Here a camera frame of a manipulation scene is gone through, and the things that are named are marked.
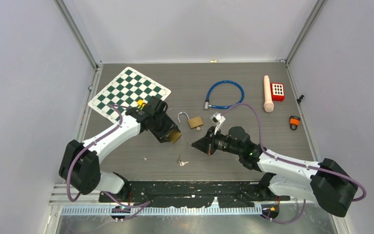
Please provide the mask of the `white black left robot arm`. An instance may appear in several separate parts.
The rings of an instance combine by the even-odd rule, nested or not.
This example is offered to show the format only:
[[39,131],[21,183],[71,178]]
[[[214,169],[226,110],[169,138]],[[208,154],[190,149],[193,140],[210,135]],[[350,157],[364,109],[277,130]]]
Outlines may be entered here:
[[117,173],[100,169],[100,163],[117,147],[144,131],[150,131],[160,143],[175,143],[181,137],[177,124],[168,116],[168,105],[158,97],[139,101],[135,107],[113,104],[119,120],[98,135],[83,142],[70,141],[59,168],[59,176],[82,195],[94,190],[111,193],[119,202],[126,201],[130,189]]

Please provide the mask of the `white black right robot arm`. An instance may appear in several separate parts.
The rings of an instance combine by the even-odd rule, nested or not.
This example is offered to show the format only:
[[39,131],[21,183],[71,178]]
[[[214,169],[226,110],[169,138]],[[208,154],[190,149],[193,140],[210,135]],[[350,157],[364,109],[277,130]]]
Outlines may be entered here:
[[251,141],[243,127],[235,126],[226,135],[210,127],[191,145],[212,155],[216,150],[237,155],[249,170],[263,172],[258,183],[261,198],[290,196],[317,203],[328,213],[345,217],[358,190],[352,178],[334,160],[304,161],[280,155]]

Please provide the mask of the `brass padlock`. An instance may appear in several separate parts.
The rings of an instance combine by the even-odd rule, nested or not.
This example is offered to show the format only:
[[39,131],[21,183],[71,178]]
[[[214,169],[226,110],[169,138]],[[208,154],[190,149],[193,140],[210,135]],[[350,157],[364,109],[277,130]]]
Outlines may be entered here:
[[180,113],[178,113],[177,120],[178,120],[179,123],[181,123],[181,121],[180,121],[180,115],[185,115],[186,116],[187,122],[189,124],[190,129],[196,129],[196,127],[201,127],[202,128],[202,126],[204,124],[204,122],[203,122],[203,120],[202,120],[201,117],[190,118],[189,115],[186,112],[180,112]]
[[182,136],[181,132],[179,131],[176,131],[176,130],[172,130],[169,135],[168,135],[168,138],[169,138],[169,141],[171,143],[176,143],[177,140]]

